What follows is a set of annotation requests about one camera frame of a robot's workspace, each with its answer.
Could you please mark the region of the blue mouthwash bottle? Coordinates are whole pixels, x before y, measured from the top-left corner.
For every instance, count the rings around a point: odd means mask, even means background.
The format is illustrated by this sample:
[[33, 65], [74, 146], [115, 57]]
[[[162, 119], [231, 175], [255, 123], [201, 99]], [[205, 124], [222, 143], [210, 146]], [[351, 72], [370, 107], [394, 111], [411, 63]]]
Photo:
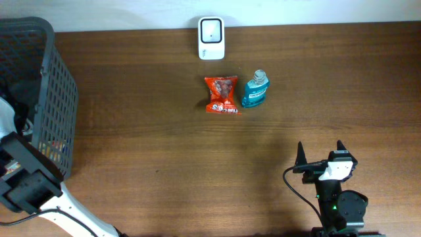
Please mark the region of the blue mouthwash bottle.
[[243, 108], [256, 107], [266, 99], [266, 91], [270, 81], [263, 70], [256, 70], [253, 78], [245, 85], [245, 93], [241, 100]]

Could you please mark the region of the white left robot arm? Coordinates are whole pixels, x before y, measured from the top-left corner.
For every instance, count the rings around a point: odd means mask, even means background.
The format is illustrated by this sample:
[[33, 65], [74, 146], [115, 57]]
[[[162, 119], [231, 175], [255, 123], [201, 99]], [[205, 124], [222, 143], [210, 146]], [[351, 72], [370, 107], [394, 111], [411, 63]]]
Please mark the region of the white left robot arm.
[[68, 191], [54, 163], [16, 132], [14, 109], [1, 99], [1, 149], [12, 157], [1, 165], [1, 203], [27, 217], [1, 226], [44, 218], [71, 236], [125, 236], [116, 227], [89, 212]]

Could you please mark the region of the red snack bag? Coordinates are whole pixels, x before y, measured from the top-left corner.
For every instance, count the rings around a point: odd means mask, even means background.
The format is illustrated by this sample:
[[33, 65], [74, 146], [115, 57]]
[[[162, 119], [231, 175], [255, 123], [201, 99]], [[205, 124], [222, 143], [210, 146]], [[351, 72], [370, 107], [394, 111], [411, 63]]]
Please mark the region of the red snack bag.
[[210, 103], [206, 106], [207, 113], [238, 115], [234, 102], [234, 90], [237, 76], [206, 77], [205, 82], [210, 91]]

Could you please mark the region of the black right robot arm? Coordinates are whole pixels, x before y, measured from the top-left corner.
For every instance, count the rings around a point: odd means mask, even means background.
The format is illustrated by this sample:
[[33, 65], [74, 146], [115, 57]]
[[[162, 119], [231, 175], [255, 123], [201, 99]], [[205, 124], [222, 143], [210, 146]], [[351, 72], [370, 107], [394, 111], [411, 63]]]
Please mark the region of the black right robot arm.
[[378, 232], [361, 232], [368, 198], [354, 190], [343, 190], [341, 184], [350, 179], [358, 161], [339, 140], [337, 148], [327, 159], [309, 163], [301, 142], [297, 145], [295, 164], [286, 169], [302, 174], [303, 184], [314, 184], [319, 208], [311, 205], [321, 226], [314, 227], [310, 235], [314, 237], [369, 237], [381, 236]]

